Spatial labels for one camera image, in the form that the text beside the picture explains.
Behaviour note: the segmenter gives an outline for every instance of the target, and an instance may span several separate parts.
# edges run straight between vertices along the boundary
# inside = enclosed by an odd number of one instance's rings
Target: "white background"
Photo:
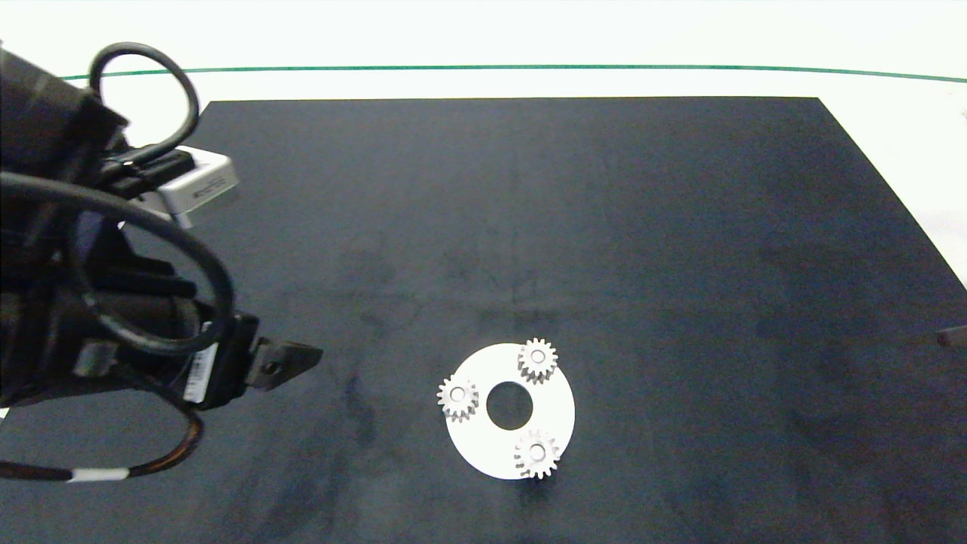
[[[699,64],[967,77],[967,2],[0,2],[4,47],[59,76],[137,41],[184,68]],[[109,71],[155,69],[123,58]],[[967,286],[967,84],[739,71],[197,74],[202,101],[559,96],[819,97]],[[133,143],[165,136],[169,76],[111,77]]]

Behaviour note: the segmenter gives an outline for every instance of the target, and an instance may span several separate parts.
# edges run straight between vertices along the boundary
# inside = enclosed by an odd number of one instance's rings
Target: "label sticker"
[[[211,321],[205,321],[201,325],[201,330],[208,330],[212,326]],[[188,383],[185,384],[185,395],[182,397],[190,403],[200,403],[205,400],[205,393],[208,392],[208,380],[212,377],[212,367],[215,366],[215,354],[219,351],[219,343],[208,346],[194,355],[191,361],[191,370],[188,374]]]

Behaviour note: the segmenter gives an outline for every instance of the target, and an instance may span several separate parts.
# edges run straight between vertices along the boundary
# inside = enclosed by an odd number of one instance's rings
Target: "planetary gear set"
[[[549,477],[571,440],[571,387],[557,365],[557,349],[534,338],[498,344],[467,358],[436,396],[451,439],[476,469],[502,479]],[[502,382],[515,382],[531,396],[531,420],[518,429],[497,427],[486,413],[486,398]]]

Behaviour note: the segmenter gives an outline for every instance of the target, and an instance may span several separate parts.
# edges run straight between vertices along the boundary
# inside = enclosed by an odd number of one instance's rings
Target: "gear teeth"
[[[531,449],[539,446],[544,455],[537,460],[531,457]],[[557,469],[557,461],[561,459],[561,449],[554,445],[554,438],[549,437],[539,429],[531,429],[521,436],[514,447],[514,468],[520,469],[521,477],[534,477],[543,480],[550,477]]]
[[[517,355],[517,370],[526,381],[535,385],[544,384],[557,368],[557,349],[547,340],[534,337],[520,348]]]
[[[463,395],[459,400],[455,400],[453,395],[457,388],[463,390]],[[439,389],[440,391],[436,396],[440,400],[436,404],[442,407],[444,416],[448,417],[451,422],[462,422],[477,413],[477,407],[480,405],[480,392],[477,391],[477,385],[466,379],[457,379],[453,375],[444,379]]]

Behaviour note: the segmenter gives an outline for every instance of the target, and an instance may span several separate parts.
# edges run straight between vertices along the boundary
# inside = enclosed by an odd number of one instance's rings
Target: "green line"
[[[743,66],[701,64],[477,64],[477,65],[423,65],[423,66],[239,66],[231,68],[188,68],[189,74],[229,72],[371,72],[413,70],[746,70],[757,72],[808,72],[812,74],[839,74],[847,76],[899,77],[967,83],[967,77],[925,76],[896,72],[873,72],[870,70],[841,70],[837,68],[804,68],[797,66]],[[104,76],[153,76],[167,74],[166,70],[135,70],[110,72]],[[64,79],[84,79],[87,76],[67,76]]]

